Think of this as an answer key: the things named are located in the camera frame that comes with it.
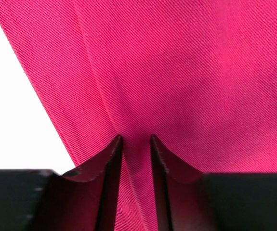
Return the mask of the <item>pink trousers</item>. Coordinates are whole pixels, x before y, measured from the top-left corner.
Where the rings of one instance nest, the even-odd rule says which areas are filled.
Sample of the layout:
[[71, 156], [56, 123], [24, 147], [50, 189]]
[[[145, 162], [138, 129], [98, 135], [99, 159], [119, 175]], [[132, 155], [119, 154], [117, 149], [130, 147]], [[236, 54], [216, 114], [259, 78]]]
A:
[[152, 134], [277, 172], [277, 0], [0, 0], [0, 26], [76, 165], [123, 136], [116, 230], [158, 228]]

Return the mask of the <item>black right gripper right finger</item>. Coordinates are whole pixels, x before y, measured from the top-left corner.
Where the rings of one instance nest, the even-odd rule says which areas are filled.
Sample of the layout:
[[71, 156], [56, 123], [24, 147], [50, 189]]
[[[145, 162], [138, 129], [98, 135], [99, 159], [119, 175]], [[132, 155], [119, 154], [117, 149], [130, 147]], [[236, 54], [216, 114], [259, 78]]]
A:
[[160, 231], [277, 231], [277, 173], [203, 173], [150, 147]]

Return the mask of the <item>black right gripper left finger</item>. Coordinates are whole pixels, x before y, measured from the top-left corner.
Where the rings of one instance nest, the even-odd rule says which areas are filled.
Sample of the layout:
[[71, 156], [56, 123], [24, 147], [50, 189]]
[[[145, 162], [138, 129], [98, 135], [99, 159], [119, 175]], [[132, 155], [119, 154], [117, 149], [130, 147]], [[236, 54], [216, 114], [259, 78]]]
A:
[[112, 231], [123, 139], [59, 175], [49, 169], [0, 169], [0, 231]]

